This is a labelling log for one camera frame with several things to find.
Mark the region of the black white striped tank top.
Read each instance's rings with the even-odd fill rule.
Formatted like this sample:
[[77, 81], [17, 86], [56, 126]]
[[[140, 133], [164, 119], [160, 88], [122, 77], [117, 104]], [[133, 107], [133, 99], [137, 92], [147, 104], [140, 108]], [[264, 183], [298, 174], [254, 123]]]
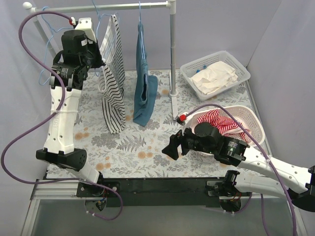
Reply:
[[100, 47], [104, 66], [100, 69], [98, 89], [102, 95], [105, 123], [112, 134], [120, 133], [126, 126], [124, 102], [125, 69], [119, 21], [111, 15]]

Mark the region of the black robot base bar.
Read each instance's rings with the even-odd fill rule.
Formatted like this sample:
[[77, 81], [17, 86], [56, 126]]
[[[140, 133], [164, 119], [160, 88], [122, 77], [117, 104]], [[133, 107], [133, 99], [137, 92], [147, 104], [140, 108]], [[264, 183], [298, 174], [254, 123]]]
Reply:
[[106, 189], [79, 183], [77, 197], [105, 199], [107, 207], [205, 206], [239, 211], [242, 198], [232, 186], [235, 176], [179, 178], [104, 178], [99, 184]]

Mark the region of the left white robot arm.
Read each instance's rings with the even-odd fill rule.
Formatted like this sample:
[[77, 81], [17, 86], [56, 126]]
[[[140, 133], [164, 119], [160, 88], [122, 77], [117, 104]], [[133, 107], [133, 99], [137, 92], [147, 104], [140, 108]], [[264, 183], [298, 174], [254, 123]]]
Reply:
[[73, 128], [77, 118], [83, 83], [91, 68], [103, 65], [95, 33], [91, 29], [72, 29], [61, 37], [63, 49], [56, 54], [50, 78], [51, 114], [48, 135], [36, 158], [79, 179], [89, 181], [88, 191], [95, 197], [104, 193], [100, 173], [87, 163], [87, 152], [75, 148]]

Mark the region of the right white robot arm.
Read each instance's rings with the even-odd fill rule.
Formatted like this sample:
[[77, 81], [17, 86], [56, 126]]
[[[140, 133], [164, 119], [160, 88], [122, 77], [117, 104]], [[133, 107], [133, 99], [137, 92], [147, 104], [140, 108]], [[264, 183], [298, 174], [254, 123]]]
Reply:
[[228, 171], [221, 183], [211, 190], [220, 196], [234, 196], [237, 193], [255, 192], [279, 198], [288, 198], [296, 207], [315, 210], [315, 169], [294, 166], [276, 158], [265, 158], [262, 152], [247, 143], [220, 134], [209, 123], [200, 123], [195, 128], [179, 130], [171, 135], [169, 144], [162, 150], [174, 160], [190, 150], [212, 154], [216, 161], [259, 173], [247, 176], [238, 171]]

